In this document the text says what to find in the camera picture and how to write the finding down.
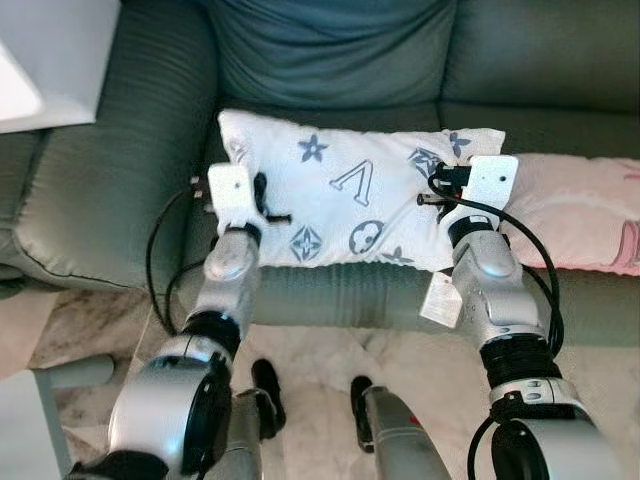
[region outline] black cable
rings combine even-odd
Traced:
[[[173,295],[173,289],[175,288],[176,284],[178,283],[178,281],[180,281],[184,274],[190,272],[195,268],[201,267],[202,265],[204,265],[204,260],[185,265],[180,270],[178,270],[171,278],[171,281],[169,281],[169,285],[167,285],[167,290],[165,291],[164,295],[164,318],[167,323],[174,325],[173,319],[171,317],[171,296]]]
[[[172,323],[168,321],[168,319],[164,318],[160,313],[160,304],[158,303],[158,298],[156,296],[156,291],[153,285],[153,275],[151,274],[151,254],[153,253],[153,245],[155,243],[156,237],[158,236],[158,231],[160,230],[160,225],[164,221],[167,213],[171,210],[171,207],[183,196],[186,194],[190,194],[192,192],[191,188],[187,188],[181,190],[177,193],[174,193],[169,201],[165,204],[160,214],[157,216],[155,223],[153,225],[153,230],[151,230],[151,234],[147,240],[147,248],[144,257],[144,266],[145,266],[145,275],[147,277],[147,291],[149,292],[149,296],[151,297],[151,306],[153,307],[153,312],[158,317],[158,321],[160,325],[167,332],[167,335],[173,337],[176,335],[176,329]]]
[[[547,286],[545,281],[542,279],[540,275],[538,275],[538,273],[532,267],[530,267],[529,265],[523,265],[522,269],[525,272],[527,272],[531,276],[531,278],[535,280],[535,282],[538,284],[538,286],[544,293],[544,296],[547,299],[547,302],[551,306],[551,323],[549,324],[549,334],[551,335],[553,333],[555,335],[560,336],[559,339],[558,338],[555,339],[555,342],[556,344],[558,342],[562,344],[564,341],[564,322],[561,321],[562,314],[560,313],[560,306],[557,304],[555,298],[553,298],[553,294],[551,293],[551,290],[549,290],[549,287]],[[556,330],[552,332],[551,324],[553,324],[554,322],[555,322],[555,325],[558,325],[560,328],[556,328]]]
[[[469,445],[469,453],[467,454],[467,478],[469,480],[476,480],[476,452],[478,451],[480,440],[482,440],[482,437],[492,424],[493,418],[487,417],[487,419],[480,424],[476,433],[473,434],[471,444]]]
[[[429,184],[429,188],[436,195],[441,196],[445,200],[449,200],[451,202],[457,203],[459,205],[464,205],[470,208],[475,208],[477,210],[482,210],[487,213],[491,213],[496,217],[504,220],[505,222],[509,222],[515,228],[520,230],[525,237],[529,239],[531,243],[536,247],[540,256],[544,260],[544,264],[547,267],[547,271],[549,274],[549,281],[551,283],[551,297],[553,302],[550,302],[552,315],[551,322],[549,326],[549,349],[551,350],[552,355],[555,357],[560,349],[562,348],[562,343],[564,342],[564,320],[562,318],[562,314],[560,313],[560,284],[558,282],[558,274],[556,272],[556,268],[549,256],[549,253],[544,248],[542,242],[535,236],[535,234],[529,230],[523,223],[521,223],[518,219],[512,217],[508,213],[494,208],[490,205],[486,205],[480,202],[474,202],[471,200],[464,200],[462,198],[457,198],[453,195],[449,195],[447,192],[442,190],[441,188],[435,185],[436,175],[431,175],[427,182]]]

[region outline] gray leather sofa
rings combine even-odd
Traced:
[[[355,130],[493,127],[505,153],[640,159],[639,15],[637,0],[126,1],[97,123],[0,136],[0,298],[142,288],[156,215],[225,160],[228,106]],[[163,225],[160,289],[206,254],[215,218],[201,207]],[[417,316],[425,272],[263,273],[256,322],[435,329]],[[568,341],[634,341],[637,277],[560,279]]]

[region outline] sofa backrest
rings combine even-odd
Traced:
[[[460,0],[446,101],[638,112],[638,0]]]
[[[222,93],[277,106],[411,105],[440,94],[454,0],[207,0]]]
[[[638,0],[206,2],[222,93],[242,100],[638,112]]]

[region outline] pillow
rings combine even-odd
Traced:
[[[544,243],[560,268],[640,275],[640,162],[518,155],[505,211]],[[522,263],[544,267],[517,229],[502,223]]]
[[[321,130],[248,112],[219,115],[231,162],[267,177],[272,215],[290,225],[263,232],[263,265],[317,267],[386,262],[417,269],[452,266],[449,238],[434,206],[418,207],[438,162],[500,153],[504,133],[490,129],[436,133]]]

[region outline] label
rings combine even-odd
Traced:
[[[451,277],[435,272],[420,308],[420,316],[448,328],[456,328],[462,309],[462,297],[451,283]]]

